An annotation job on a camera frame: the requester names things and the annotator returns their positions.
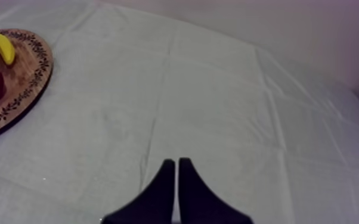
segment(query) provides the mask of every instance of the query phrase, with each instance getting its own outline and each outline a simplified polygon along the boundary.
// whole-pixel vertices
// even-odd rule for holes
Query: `white tablecloth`
[[[4,2],[0,28],[54,53],[0,136],[0,223],[98,223],[178,157],[256,224],[359,223],[359,101],[314,71],[103,2]]]

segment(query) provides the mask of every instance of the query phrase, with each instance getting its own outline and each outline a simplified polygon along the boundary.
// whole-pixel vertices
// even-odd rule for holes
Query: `white wall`
[[[255,43],[341,80],[359,96],[359,0],[104,0]]]

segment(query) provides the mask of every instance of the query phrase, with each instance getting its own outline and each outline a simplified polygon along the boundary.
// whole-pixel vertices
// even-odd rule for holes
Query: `wooden tray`
[[[0,56],[6,93],[0,100],[0,132],[25,115],[43,93],[52,72],[52,53],[38,35],[19,29],[3,29],[16,50],[15,62],[7,66]]]

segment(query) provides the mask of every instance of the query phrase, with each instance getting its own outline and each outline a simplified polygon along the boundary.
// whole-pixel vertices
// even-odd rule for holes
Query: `floral border design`
[[[32,51],[36,53],[36,58],[39,60],[39,68],[33,73],[33,79],[29,81],[29,86],[23,92],[18,94],[17,98],[14,98],[7,106],[2,107],[0,111],[0,121],[6,120],[7,115],[13,110],[16,110],[23,99],[30,97],[33,93],[33,88],[39,86],[42,82],[44,72],[47,67],[50,67],[50,61],[47,59],[47,52],[43,47],[43,44],[35,38],[34,34],[20,33],[16,31],[0,30],[0,34],[8,36],[9,38],[15,38],[19,41],[27,43],[32,47]]]

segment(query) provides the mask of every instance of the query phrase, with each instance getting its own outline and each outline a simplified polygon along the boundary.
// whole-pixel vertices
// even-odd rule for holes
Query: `wall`
[[[104,0],[188,21],[331,75],[359,96],[359,0]]]

